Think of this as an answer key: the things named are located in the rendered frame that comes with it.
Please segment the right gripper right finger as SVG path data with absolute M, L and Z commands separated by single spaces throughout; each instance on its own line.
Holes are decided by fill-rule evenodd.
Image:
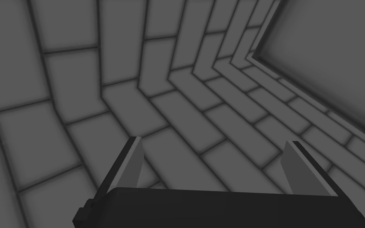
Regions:
M 293 194 L 346 196 L 298 141 L 285 143 L 281 165 Z

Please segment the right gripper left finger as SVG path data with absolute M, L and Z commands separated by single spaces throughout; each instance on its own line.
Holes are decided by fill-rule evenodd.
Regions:
M 142 137 L 130 137 L 123 146 L 103 182 L 98 194 L 107 194 L 113 188 L 135 188 L 144 160 Z

